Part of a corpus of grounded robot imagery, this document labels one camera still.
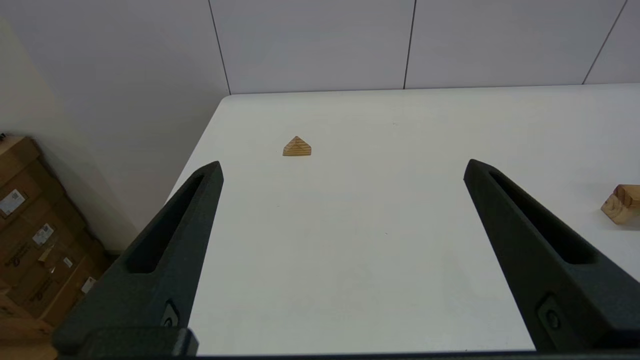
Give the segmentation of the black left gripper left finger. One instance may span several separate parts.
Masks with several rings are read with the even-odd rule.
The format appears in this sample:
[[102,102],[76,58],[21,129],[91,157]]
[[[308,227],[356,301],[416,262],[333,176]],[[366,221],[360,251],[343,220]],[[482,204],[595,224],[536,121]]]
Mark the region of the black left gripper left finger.
[[52,337],[56,347],[193,347],[188,323],[224,176],[197,169],[92,286]]

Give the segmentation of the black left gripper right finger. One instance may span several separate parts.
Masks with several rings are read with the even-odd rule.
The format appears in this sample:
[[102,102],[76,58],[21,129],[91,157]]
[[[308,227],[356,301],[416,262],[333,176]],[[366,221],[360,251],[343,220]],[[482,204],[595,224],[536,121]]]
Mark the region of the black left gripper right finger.
[[639,350],[633,276],[497,168],[471,159],[463,180],[537,350]]

